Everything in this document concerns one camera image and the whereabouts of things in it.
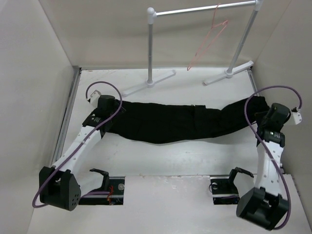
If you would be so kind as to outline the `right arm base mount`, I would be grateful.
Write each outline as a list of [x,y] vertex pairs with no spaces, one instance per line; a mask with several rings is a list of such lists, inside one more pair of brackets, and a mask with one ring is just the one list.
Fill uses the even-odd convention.
[[228,177],[210,177],[208,189],[214,205],[237,205],[240,200],[237,188]]

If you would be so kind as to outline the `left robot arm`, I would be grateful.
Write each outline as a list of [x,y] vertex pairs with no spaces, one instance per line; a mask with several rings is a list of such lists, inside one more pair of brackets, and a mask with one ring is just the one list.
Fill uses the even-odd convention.
[[99,96],[97,107],[82,123],[68,150],[51,167],[44,166],[39,172],[36,199],[43,206],[72,211],[83,197],[110,194],[108,172],[92,168],[82,175],[79,170],[91,149],[110,130],[114,118],[123,112],[120,101],[114,96]]

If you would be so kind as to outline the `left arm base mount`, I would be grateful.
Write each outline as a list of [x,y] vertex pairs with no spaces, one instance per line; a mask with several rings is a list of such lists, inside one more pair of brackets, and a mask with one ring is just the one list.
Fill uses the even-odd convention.
[[80,199],[79,205],[123,205],[125,177],[110,177],[108,187],[96,189]]

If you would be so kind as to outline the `black trousers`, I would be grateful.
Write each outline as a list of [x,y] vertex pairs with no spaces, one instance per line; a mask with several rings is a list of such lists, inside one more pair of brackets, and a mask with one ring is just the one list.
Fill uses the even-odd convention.
[[125,109],[114,118],[109,132],[130,140],[165,144],[183,140],[221,137],[239,131],[255,121],[256,113],[269,106],[264,97],[254,96],[210,109],[204,105],[163,105],[123,102]]

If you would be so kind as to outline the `pink clothes hanger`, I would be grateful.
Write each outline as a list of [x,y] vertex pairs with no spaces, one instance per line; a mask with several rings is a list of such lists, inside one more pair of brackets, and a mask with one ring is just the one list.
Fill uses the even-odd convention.
[[227,28],[229,21],[226,19],[222,22],[215,22],[215,17],[217,10],[219,8],[221,3],[219,3],[216,8],[214,9],[213,18],[211,21],[211,27],[206,34],[204,40],[198,47],[198,49],[195,52],[195,55],[191,59],[190,63],[187,66],[187,71],[190,71],[197,62],[208,52],[210,47],[217,41],[217,39],[220,37],[222,32]]

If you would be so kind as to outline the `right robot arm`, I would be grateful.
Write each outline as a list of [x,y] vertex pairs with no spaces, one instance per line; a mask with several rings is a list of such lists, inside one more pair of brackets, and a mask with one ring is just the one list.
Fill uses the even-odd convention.
[[273,103],[269,111],[257,121],[258,170],[257,177],[236,167],[234,172],[247,174],[244,182],[239,176],[226,180],[226,187],[232,193],[240,192],[236,215],[266,230],[277,230],[278,222],[289,218],[291,200],[283,199],[280,183],[285,183],[280,171],[280,158],[285,146],[285,136],[281,129],[291,116],[289,108]]

